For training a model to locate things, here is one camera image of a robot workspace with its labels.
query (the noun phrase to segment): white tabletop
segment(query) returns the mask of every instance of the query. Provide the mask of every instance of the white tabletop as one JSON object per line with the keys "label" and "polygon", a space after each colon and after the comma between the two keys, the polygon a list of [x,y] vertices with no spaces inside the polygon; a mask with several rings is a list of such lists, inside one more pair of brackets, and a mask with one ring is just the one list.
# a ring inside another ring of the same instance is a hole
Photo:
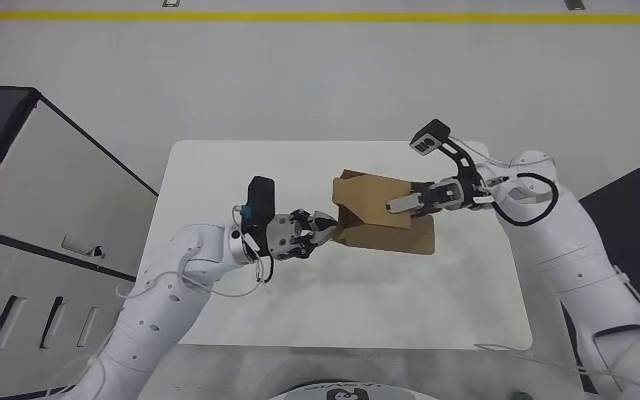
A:
{"label": "white tabletop", "polygon": [[[480,143],[474,147],[486,151]],[[254,175],[276,181],[276,211],[337,216],[332,179],[343,169],[414,181],[456,173],[439,152],[406,142],[183,141],[171,152],[144,260],[185,225],[226,223]],[[180,343],[290,347],[474,349],[531,345],[518,276],[493,212],[434,216],[436,252],[417,256],[327,243],[309,260],[276,264],[250,296],[213,295]],[[255,270],[227,274],[216,289],[245,291]]]}

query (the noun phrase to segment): cable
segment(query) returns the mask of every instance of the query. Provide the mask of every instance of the cable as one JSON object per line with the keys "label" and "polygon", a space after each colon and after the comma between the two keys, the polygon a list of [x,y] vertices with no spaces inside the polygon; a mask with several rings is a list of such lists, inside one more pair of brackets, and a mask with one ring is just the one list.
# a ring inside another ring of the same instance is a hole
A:
{"label": "cable", "polygon": [[616,366],[618,365],[618,363],[620,362],[620,360],[622,359],[622,356],[624,356],[625,354],[627,354],[627,352],[633,347],[635,346],[636,342],[640,340],[640,336],[637,336],[635,339],[633,339],[631,341],[631,343],[629,343],[629,345],[627,346],[626,349],[624,349],[624,351],[622,353],[620,353],[620,355],[618,357],[616,357],[615,360],[613,360],[613,362],[611,363],[611,367],[609,367],[610,370],[612,369],[616,369]]}
{"label": "cable", "polygon": [[47,389],[47,392],[44,395],[44,399],[48,399],[49,396],[51,396],[51,390],[55,386],[55,381],[60,377],[60,375],[62,375],[64,372],[66,372],[69,369],[69,367],[71,367],[72,365],[74,365],[78,361],[84,360],[85,358],[88,358],[87,365],[80,372],[80,375],[78,375],[78,377],[71,384],[67,385],[66,387],[62,388],[60,391],[56,392],[56,394],[64,394],[64,393],[68,392],[73,386],[77,385],[78,382],[80,382],[80,380],[82,380],[82,378],[84,378],[84,376],[87,374],[87,372],[89,372],[89,369],[91,368],[91,365],[94,362],[98,362],[98,364],[100,365],[101,373],[102,373],[102,383],[100,384],[100,387],[98,388],[98,391],[93,395],[91,400],[96,400],[98,398],[98,396],[100,395],[100,392],[102,392],[102,389],[104,388],[104,385],[107,382],[107,369],[106,369],[104,363],[102,362],[102,360],[100,359],[100,354],[102,354],[102,351],[107,346],[107,342],[109,342],[109,339],[111,338],[111,335],[113,335],[113,329],[111,329],[111,331],[107,334],[107,337],[102,341],[102,344],[100,344],[100,347],[98,347],[98,350],[96,350],[96,352],[93,355],[91,355],[91,356],[81,356],[81,357],[78,357],[78,358],[75,358],[75,359],[69,361],[68,363],[66,363],[62,367],[62,369],[60,371],[58,371],[58,373],[56,373],[53,376],[53,378],[51,379],[51,382],[49,384],[49,389]]}
{"label": "cable", "polygon": [[546,178],[542,175],[533,173],[533,172],[521,172],[519,174],[516,175],[516,177],[518,178],[532,178],[532,179],[537,179],[540,182],[546,183],[547,185],[549,185],[549,187],[551,188],[551,202],[549,203],[549,206],[542,212],[542,214],[538,215],[537,217],[530,219],[529,221],[516,221],[513,218],[509,217],[504,210],[502,210],[502,208],[500,208],[500,206],[498,205],[498,203],[496,203],[495,201],[491,203],[491,206],[493,207],[493,209],[496,211],[496,213],[502,217],[502,219],[504,219],[505,221],[507,221],[508,223],[510,223],[511,225],[515,225],[515,226],[530,226],[535,224],[536,222],[539,222],[541,220],[543,220],[544,218],[547,217],[547,215],[549,215],[551,213],[551,211],[555,208],[556,204],[558,203],[558,199],[560,198],[560,193],[558,192],[558,186],[556,186],[555,182],[553,182],[551,179]]}
{"label": "cable", "polygon": [[491,158],[488,155],[479,152],[478,150],[474,149],[473,147],[469,146],[467,143],[465,143],[464,141],[462,141],[462,140],[460,140],[460,139],[458,139],[456,137],[453,137],[451,135],[449,135],[449,137],[451,139],[455,140],[456,142],[458,142],[458,144],[461,144],[462,146],[466,147],[467,150],[469,150],[469,151],[479,155],[480,157],[484,158],[485,160],[487,160],[487,162],[489,164],[493,164],[493,165],[498,166],[498,167],[504,167],[504,168],[518,167],[518,166],[523,167],[525,165],[540,164],[540,163],[543,163],[543,162],[546,162],[546,161],[549,161],[549,160],[554,161],[553,158],[543,158],[542,160],[531,161],[531,162],[526,162],[526,163],[506,163],[506,162],[502,162],[502,161],[496,160],[495,158]]}
{"label": "cable", "polygon": [[273,271],[275,269],[275,261],[273,260],[273,257],[270,256],[269,259],[271,260],[271,268],[269,270],[269,277],[264,280],[264,283],[269,283],[271,281],[271,278],[273,278]]}
{"label": "cable", "polygon": [[[244,233],[242,233],[242,230],[240,229],[240,226],[238,224],[238,221],[236,220],[236,215],[235,213],[237,211],[240,211],[239,206],[235,206],[231,209],[231,219],[233,221],[233,227],[240,233],[240,237],[242,238],[242,240],[245,243],[248,243],[249,241],[246,239],[246,236],[244,235]],[[162,272],[161,274],[157,275],[155,278],[149,280],[149,282],[147,283],[146,287],[139,293],[136,294],[122,294],[120,293],[120,285],[116,286],[116,296],[123,298],[123,299],[133,299],[135,297],[139,297],[142,296],[143,294],[149,292],[151,289],[153,289],[157,283],[158,283],[158,279],[164,275],[175,275],[177,277],[180,277],[182,279],[184,279],[185,281],[191,283],[192,285],[204,290],[205,292],[209,293],[209,294],[216,294],[218,296],[222,296],[222,297],[228,297],[228,298],[239,298],[239,297],[244,297],[244,296],[248,296],[251,293],[255,292],[258,287],[262,284],[267,282],[267,280],[264,279],[264,263],[262,262],[262,258],[260,258],[258,256],[257,259],[257,265],[256,265],[256,277],[258,282],[256,283],[256,285],[249,290],[248,292],[245,293],[240,293],[240,294],[228,294],[228,293],[222,293],[222,292],[218,292],[217,290],[214,289],[210,289],[207,286],[201,284],[200,282],[194,280],[193,278],[190,278],[180,272],[176,272],[176,271],[165,271]]]}
{"label": "cable", "polygon": [[[559,362],[555,362],[555,361],[544,360],[542,358],[537,358],[537,357],[533,357],[533,356],[527,356],[527,355],[522,354],[522,353],[524,353],[524,351],[522,351],[522,350],[514,349],[513,347],[504,346],[504,345],[501,345],[501,344],[482,344],[482,343],[478,343],[478,344],[475,344],[474,346],[476,346],[479,349],[489,351],[491,353],[505,354],[505,355],[508,355],[508,356],[511,356],[511,357],[520,358],[522,360],[534,362],[536,364],[550,365],[552,367],[569,370],[569,371],[574,372],[574,373],[579,374],[579,375],[604,375],[604,376],[609,376],[609,377],[611,377],[613,379],[625,381],[625,382],[628,382],[628,383],[631,383],[633,385],[636,385],[636,386],[640,387],[640,382],[634,381],[633,379],[629,379],[629,378],[627,378],[625,376],[622,376],[622,375],[615,374],[615,373],[611,372],[611,370],[599,371],[599,370],[593,370],[593,369],[584,368],[584,367],[581,367],[579,365],[563,364],[563,363],[559,363]],[[511,351],[511,353],[510,352],[500,352],[498,349],[509,350],[509,351]]]}

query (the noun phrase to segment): cardboard box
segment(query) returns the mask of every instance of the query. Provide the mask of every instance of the cardboard box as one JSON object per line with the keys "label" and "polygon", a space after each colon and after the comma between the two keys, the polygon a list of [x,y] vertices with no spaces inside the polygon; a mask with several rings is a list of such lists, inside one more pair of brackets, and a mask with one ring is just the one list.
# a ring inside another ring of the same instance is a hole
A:
{"label": "cardboard box", "polygon": [[349,247],[433,254],[433,217],[411,218],[410,212],[391,214],[389,200],[411,192],[411,182],[344,170],[333,180],[338,226],[333,240]]}

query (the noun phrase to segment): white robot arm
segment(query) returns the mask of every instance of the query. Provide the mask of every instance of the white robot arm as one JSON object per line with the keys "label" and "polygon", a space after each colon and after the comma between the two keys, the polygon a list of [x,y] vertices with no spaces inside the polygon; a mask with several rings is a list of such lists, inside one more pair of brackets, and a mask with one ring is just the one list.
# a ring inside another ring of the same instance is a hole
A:
{"label": "white robot arm", "polygon": [[[390,212],[493,208],[516,265],[542,274],[571,316],[584,367],[640,382],[638,293],[609,262],[598,230],[573,193],[555,183],[553,160],[527,151],[510,164],[487,158],[474,165],[449,134],[446,125],[433,120],[415,135],[411,147],[422,155],[442,151],[456,162],[458,175],[414,184],[410,196],[389,202]],[[590,378],[606,399],[640,398],[640,387],[628,379],[606,374]]]}
{"label": "white robot arm", "polygon": [[93,360],[82,380],[62,398],[136,399],[160,360],[187,333],[209,300],[209,292],[178,274],[211,286],[239,267],[229,251],[225,257],[229,237],[225,227],[190,226],[160,249],[125,301],[99,360]]}

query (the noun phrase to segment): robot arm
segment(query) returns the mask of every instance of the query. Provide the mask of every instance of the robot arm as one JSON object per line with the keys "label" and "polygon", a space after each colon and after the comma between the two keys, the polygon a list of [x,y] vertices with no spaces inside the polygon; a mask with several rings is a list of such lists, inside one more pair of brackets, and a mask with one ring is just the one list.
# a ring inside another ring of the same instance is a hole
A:
{"label": "robot arm", "polygon": [[[418,217],[442,209],[493,208],[519,268],[534,268],[554,289],[576,327],[577,348],[588,370],[640,381],[640,299],[627,276],[612,266],[593,221],[575,196],[555,183],[546,154],[527,151],[511,164],[473,164],[433,120],[411,141],[427,155],[436,149],[453,159],[458,174],[439,183],[414,183],[413,193],[390,201],[390,212]],[[607,399],[640,398],[628,380],[592,375]]]}
{"label": "robot arm", "polygon": [[[337,225],[333,218],[304,210],[275,215],[273,194],[273,181],[255,177],[247,204],[237,207],[241,223],[191,225],[160,248],[143,267],[98,360],[92,360],[74,389],[56,398],[138,398],[160,360],[195,323],[214,284],[227,272],[262,263],[263,257],[307,258],[329,240]],[[272,274],[264,271],[258,284]]]}

